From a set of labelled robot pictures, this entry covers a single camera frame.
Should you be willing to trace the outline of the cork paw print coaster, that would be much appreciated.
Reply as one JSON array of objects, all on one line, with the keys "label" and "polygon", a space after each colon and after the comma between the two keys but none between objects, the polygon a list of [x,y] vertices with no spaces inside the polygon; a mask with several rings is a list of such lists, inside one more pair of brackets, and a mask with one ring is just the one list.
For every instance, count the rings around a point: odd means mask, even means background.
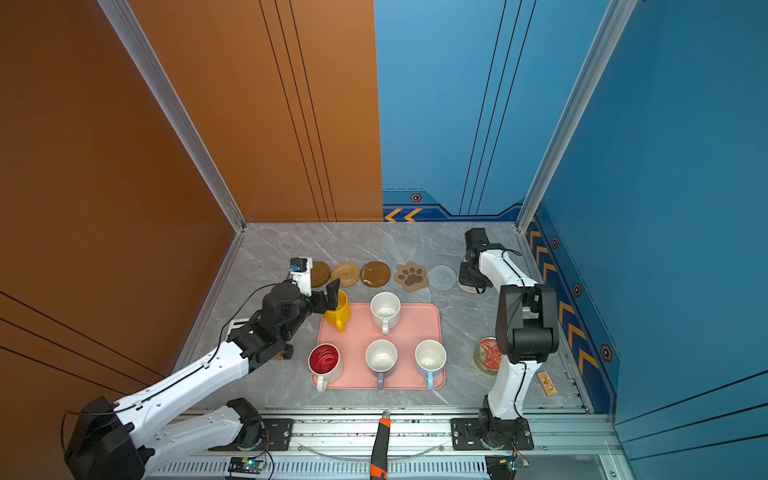
[{"label": "cork paw print coaster", "polygon": [[424,289],[428,286],[427,269],[414,262],[399,265],[393,275],[393,279],[409,293]]}]

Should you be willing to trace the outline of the light blue woven coaster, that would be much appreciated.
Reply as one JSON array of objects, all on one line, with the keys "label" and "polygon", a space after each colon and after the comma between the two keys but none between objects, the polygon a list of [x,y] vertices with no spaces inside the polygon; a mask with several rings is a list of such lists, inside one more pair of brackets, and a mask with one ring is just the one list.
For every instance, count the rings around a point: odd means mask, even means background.
[{"label": "light blue woven coaster", "polygon": [[433,289],[449,291],[457,284],[457,274],[447,265],[436,265],[428,271],[427,280]]}]

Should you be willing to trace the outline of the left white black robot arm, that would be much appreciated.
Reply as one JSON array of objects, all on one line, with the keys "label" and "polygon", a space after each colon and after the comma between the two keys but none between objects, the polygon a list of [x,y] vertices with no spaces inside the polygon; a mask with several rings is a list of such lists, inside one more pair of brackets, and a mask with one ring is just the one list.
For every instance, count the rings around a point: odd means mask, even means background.
[{"label": "left white black robot arm", "polygon": [[99,397],[79,413],[63,458],[76,479],[144,479],[212,447],[248,446],[262,417],[245,399],[181,421],[179,415],[280,354],[313,314],[337,308],[338,281],[303,293],[296,282],[274,284],[261,309],[213,351],[169,377],[115,402]]}]

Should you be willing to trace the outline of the dark brown round coaster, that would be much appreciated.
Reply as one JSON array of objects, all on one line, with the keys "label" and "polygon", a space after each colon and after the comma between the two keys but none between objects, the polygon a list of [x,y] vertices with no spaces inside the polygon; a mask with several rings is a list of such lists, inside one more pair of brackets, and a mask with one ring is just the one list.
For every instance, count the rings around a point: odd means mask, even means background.
[{"label": "dark brown round coaster", "polygon": [[318,289],[330,279],[331,269],[323,261],[314,261],[311,269],[311,287]]}]

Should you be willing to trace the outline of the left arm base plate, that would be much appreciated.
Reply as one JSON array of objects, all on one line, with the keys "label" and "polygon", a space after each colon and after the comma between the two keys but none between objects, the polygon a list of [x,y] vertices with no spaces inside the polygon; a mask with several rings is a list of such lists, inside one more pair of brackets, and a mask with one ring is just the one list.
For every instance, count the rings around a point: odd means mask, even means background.
[{"label": "left arm base plate", "polygon": [[209,451],[287,451],[293,427],[294,420],[285,418],[248,422],[231,443],[209,448]]}]

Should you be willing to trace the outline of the multicolour woven round coaster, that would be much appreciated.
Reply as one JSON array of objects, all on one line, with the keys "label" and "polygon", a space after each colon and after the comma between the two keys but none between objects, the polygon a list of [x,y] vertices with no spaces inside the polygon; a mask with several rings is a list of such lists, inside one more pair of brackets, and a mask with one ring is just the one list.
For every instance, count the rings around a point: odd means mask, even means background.
[{"label": "multicolour woven round coaster", "polygon": [[482,293],[483,293],[483,291],[482,291],[481,289],[479,289],[479,288],[477,288],[477,287],[475,287],[475,286],[472,286],[472,285],[463,285],[463,284],[459,284],[459,287],[460,287],[460,288],[461,288],[463,291],[465,291],[465,292],[468,292],[468,293],[471,293],[471,294],[482,294]]}]

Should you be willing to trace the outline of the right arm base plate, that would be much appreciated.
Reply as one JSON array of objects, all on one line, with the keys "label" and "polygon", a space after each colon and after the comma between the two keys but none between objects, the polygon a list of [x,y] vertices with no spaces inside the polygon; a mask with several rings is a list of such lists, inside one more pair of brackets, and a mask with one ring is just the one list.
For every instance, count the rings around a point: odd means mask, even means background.
[{"label": "right arm base plate", "polygon": [[452,418],[450,430],[452,447],[457,451],[532,451],[535,448],[529,422],[523,417],[488,422],[478,418]]}]

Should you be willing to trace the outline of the woven rattan round coaster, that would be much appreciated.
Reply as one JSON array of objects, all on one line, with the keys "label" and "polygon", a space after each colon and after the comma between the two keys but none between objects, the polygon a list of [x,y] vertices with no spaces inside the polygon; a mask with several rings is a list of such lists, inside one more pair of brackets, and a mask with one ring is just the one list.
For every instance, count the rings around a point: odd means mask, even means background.
[{"label": "woven rattan round coaster", "polygon": [[332,281],[339,281],[341,288],[349,288],[360,279],[360,268],[351,262],[345,262],[335,266],[330,273]]}]

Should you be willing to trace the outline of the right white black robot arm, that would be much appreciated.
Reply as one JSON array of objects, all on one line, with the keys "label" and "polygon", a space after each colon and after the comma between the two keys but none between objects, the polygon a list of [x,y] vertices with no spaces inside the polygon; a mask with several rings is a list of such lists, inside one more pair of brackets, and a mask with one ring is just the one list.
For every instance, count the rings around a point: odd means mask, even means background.
[{"label": "right white black robot arm", "polygon": [[499,293],[495,340],[499,371],[476,420],[451,420],[456,450],[531,450],[534,448],[523,404],[536,373],[558,350],[556,292],[524,274],[515,252],[491,242],[483,228],[465,232],[466,255],[459,284],[477,293]]}]

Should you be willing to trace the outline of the glossy brown round coaster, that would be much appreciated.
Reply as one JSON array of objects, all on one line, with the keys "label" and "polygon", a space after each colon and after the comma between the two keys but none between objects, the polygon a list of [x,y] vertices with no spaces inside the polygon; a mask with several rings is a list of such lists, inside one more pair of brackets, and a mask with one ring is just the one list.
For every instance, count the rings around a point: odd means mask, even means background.
[{"label": "glossy brown round coaster", "polygon": [[368,262],[360,269],[360,280],[369,288],[381,288],[389,282],[390,278],[390,267],[381,261]]}]

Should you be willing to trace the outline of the yellow mug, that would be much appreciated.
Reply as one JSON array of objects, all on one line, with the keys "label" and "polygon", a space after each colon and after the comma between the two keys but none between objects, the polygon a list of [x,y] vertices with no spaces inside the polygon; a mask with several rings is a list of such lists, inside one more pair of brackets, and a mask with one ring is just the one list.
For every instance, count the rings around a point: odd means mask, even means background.
[{"label": "yellow mug", "polygon": [[348,296],[344,291],[339,291],[337,308],[332,311],[327,311],[324,318],[330,325],[335,327],[338,332],[343,333],[345,325],[350,317],[351,310],[349,307]]}]

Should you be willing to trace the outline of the red interior mug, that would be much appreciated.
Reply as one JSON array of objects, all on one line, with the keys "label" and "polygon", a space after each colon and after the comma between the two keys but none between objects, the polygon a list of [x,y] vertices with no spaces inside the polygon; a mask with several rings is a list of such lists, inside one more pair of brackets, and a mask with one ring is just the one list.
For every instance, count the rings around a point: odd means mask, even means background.
[{"label": "red interior mug", "polygon": [[343,360],[339,349],[329,343],[317,345],[308,357],[308,367],[318,392],[338,380],[343,373]]}]

